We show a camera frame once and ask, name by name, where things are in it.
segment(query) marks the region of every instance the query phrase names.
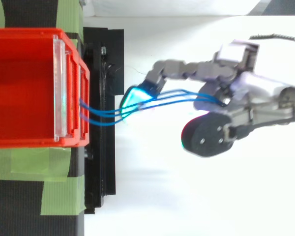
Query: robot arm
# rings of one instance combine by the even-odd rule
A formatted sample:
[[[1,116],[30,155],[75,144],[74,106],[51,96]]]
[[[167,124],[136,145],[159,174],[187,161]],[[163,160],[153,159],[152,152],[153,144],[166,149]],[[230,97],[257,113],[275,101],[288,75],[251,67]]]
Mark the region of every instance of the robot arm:
[[[185,149],[202,157],[214,156],[229,150],[236,140],[247,137],[256,128],[295,122],[295,85],[263,76],[257,70],[258,61],[264,60],[262,50],[268,47],[255,41],[235,40],[223,45],[212,61],[158,61],[139,87],[157,96],[167,78],[189,78],[205,82],[200,93],[222,102],[228,100],[225,107],[195,102],[196,110],[209,113],[189,121],[181,134]]]

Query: black metal bracket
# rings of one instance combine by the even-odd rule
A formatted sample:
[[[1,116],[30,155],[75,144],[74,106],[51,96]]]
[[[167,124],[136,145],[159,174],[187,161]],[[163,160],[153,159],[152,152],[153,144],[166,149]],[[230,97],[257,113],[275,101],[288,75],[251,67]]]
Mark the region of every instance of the black metal bracket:
[[[84,28],[84,62],[90,70],[90,106],[114,110],[115,95],[124,93],[123,30]],[[100,122],[114,122],[101,118]],[[90,144],[85,152],[86,214],[103,205],[105,195],[116,194],[115,127],[90,125]]]

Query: robotic hand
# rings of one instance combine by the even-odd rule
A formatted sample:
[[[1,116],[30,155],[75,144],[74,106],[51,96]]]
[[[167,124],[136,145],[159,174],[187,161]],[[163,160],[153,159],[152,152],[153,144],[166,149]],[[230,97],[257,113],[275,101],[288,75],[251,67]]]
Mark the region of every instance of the robotic hand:
[[[199,92],[226,104],[194,102],[209,113],[189,121],[181,141],[199,156],[223,153],[257,128],[295,122],[295,38],[234,40],[208,62],[158,61],[138,87],[157,96],[167,78],[205,82]]]

